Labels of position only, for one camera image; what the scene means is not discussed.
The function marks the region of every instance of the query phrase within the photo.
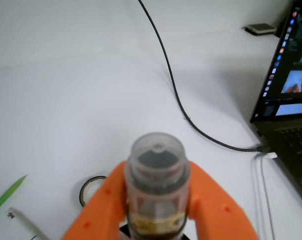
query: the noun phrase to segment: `white desk surface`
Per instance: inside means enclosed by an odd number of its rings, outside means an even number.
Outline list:
[[[242,30],[164,42],[181,101],[201,130],[234,146],[259,143],[248,118],[277,42]],[[188,158],[245,210],[261,239],[271,239],[265,196],[257,193],[259,159],[215,145],[188,125],[154,38],[0,67],[0,195],[28,174],[0,208],[0,240],[31,238],[6,217],[11,206],[52,240],[61,238],[81,211],[84,181],[108,175],[138,137],[154,131],[179,138]],[[272,160],[265,159],[265,176],[276,238],[302,240],[302,200]],[[193,222],[185,233],[197,239]]]

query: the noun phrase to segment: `transparent cylinder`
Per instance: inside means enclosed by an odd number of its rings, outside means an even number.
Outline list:
[[[135,142],[125,168],[127,218],[134,240],[181,238],[189,178],[189,162],[176,138],[151,133]]]

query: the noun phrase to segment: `laptop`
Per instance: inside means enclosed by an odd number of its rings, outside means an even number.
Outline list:
[[[285,23],[251,123],[302,196],[302,4]]]

